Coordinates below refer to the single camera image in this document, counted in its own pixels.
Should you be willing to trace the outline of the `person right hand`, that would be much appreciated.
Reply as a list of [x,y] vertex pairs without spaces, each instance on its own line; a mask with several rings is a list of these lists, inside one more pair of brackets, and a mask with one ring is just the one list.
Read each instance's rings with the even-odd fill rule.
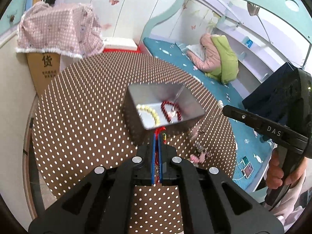
[[308,158],[304,158],[300,165],[287,176],[285,180],[283,180],[284,172],[282,168],[279,166],[279,154],[277,149],[272,151],[271,159],[269,161],[269,168],[267,170],[267,179],[266,184],[269,189],[277,189],[283,184],[290,185],[290,188],[294,188],[298,183],[302,175],[304,174],[307,164]]

